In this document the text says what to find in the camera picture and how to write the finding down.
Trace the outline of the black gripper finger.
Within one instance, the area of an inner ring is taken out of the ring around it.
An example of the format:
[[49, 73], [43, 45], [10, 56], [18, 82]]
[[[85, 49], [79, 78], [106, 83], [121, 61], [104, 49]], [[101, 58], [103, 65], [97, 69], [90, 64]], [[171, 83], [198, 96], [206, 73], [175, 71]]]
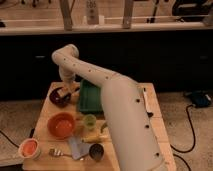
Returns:
[[73, 93], [77, 92], [77, 91], [78, 91], [78, 88], [75, 88], [75, 89], [73, 89], [73, 90], [71, 90], [71, 91], [69, 91], [67, 88], [62, 88], [62, 89], [60, 90], [60, 97], [63, 98], [63, 99], [65, 99], [65, 98], [70, 98], [71, 95], [72, 95]]

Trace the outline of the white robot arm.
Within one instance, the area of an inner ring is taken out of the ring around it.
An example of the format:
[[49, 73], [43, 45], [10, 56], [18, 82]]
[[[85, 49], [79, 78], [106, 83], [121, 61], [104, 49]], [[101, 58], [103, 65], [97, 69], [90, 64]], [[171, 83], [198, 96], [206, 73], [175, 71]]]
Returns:
[[132, 78], [78, 58], [68, 44], [52, 53], [60, 77], [70, 84], [74, 74], [101, 89], [101, 104], [120, 171], [167, 171], [146, 112], [139, 84]]

